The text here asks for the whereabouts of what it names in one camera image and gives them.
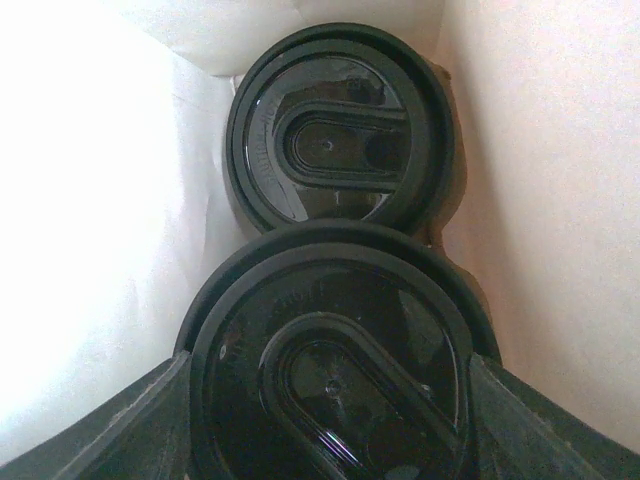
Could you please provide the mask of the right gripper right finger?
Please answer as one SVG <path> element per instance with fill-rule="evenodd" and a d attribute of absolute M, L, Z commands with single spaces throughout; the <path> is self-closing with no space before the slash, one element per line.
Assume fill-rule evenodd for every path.
<path fill-rule="evenodd" d="M 639 455 L 497 363 L 469 364 L 479 479 L 637 479 Z"/>

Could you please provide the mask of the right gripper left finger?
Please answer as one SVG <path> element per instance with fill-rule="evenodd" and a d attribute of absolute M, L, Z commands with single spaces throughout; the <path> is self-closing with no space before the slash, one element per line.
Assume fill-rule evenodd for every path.
<path fill-rule="evenodd" d="M 3 479 L 183 479 L 191 355 L 183 351 L 1 467 Z"/>

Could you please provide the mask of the single pulp cup carrier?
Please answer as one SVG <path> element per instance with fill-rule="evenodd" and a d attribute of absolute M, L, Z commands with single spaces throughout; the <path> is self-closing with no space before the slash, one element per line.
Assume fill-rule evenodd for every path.
<path fill-rule="evenodd" d="M 438 63 L 425 58 L 443 91 L 447 106 L 449 139 L 446 143 L 446 172 L 443 175 L 441 198 L 437 210 L 425 221 L 422 233 L 427 245 L 446 251 L 445 229 L 460 209 L 467 187 L 467 161 L 458 105 L 450 72 Z"/>

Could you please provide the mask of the orange paper bag white handles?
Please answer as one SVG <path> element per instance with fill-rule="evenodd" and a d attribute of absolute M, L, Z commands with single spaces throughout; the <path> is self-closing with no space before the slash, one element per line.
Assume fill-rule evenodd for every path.
<path fill-rule="evenodd" d="M 639 446 L 635 1 L 5 1 L 1 458 L 172 354 L 210 273 L 256 233 L 223 177 L 241 75 L 353 21 L 441 65 L 466 160 L 441 238 L 506 366 Z"/>

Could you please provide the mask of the black plastic cup lid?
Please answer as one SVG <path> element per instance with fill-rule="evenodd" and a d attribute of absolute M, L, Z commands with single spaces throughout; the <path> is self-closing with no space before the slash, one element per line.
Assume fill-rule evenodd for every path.
<path fill-rule="evenodd" d="M 225 160 L 262 232 L 351 219 L 411 233 L 437 210 L 449 139 L 443 91 L 399 38 L 328 23 L 270 47 L 241 80 Z"/>

